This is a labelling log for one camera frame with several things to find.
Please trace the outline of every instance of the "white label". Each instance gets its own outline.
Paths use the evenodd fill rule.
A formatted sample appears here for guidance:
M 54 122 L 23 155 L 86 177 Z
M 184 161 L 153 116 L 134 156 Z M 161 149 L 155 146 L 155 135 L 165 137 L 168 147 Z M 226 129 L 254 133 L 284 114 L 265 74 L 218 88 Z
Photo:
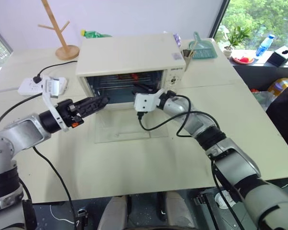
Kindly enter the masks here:
M 182 55 L 181 53 L 172 53 L 172 56 L 174 58 L 174 60 L 182 60 Z

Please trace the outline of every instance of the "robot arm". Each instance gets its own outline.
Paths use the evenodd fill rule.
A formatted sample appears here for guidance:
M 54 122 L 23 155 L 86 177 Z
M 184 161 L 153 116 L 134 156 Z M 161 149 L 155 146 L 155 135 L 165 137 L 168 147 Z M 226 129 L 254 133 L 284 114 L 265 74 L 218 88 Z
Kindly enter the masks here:
M 163 92 L 136 94 L 134 108 L 139 119 L 156 107 L 170 116 L 188 111 L 185 98 L 176 97 L 174 92 Z M 185 119 L 186 115 L 175 118 L 181 124 Z M 264 181 L 256 163 L 232 139 L 227 138 L 212 119 L 203 114 L 190 114 L 184 129 L 214 162 L 213 170 L 218 180 L 225 189 L 239 196 L 257 227 L 288 230 L 288 195 Z
M 89 97 L 75 103 L 67 99 L 58 103 L 55 109 L 66 127 L 75 128 L 84 122 L 84 117 L 104 108 L 108 101 L 107 97 Z M 18 152 L 49 139 L 59 130 L 59 123 L 48 110 L 17 120 L 0 131 L 0 217 L 6 218 L 11 212 L 19 213 L 18 210 L 26 206 L 24 202 L 20 205 L 23 188 L 19 184 L 16 161 L 12 158 Z M 0 218 L 0 229 L 8 226 L 7 223 Z

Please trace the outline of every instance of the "power strip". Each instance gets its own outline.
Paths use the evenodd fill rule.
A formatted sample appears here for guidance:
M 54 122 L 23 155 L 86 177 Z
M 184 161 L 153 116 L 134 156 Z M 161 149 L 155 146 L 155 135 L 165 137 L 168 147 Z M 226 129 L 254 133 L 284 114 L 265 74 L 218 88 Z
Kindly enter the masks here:
M 66 78 L 59 78 L 59 81 L 60 81 L 59 95 L 62 95 L 65 93 L 67 88 L 67 80 Z M 36 84 L 33 81 L 33 78 L 25 78 L 18 89 L 18 93 L 21 96 L 33 96 L 43 91 L 42 85 L 43 81 L 40 81 L 39 83 Z

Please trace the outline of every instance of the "white wall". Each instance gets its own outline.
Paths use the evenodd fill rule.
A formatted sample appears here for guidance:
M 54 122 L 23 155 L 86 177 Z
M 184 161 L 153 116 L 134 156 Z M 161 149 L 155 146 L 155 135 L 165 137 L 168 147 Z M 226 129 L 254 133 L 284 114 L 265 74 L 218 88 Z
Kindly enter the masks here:
M 71 21 L 63 32 L 68 44 L 81 43 L 80 30 L 136 35 L 179 33 L 192 38 L 193 31 L 208 37 L 222 0 L 48 0 L 60 27 Z M 40 0 L 0 0 L 0 33 L 13 50 L 58 47 Z

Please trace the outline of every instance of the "green dustpan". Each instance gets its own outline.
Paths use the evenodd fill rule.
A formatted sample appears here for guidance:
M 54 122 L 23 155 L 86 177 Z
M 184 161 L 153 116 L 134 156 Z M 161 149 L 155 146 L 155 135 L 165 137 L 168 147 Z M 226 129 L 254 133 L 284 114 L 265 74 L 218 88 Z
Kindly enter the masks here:
M 194 50 L 193 59 L 216 58 L 217 54 L 213 44 L 209 41 L 202 41 L 197 32 L 194 32 L 194 41 L 189 43 L 189 49 Z

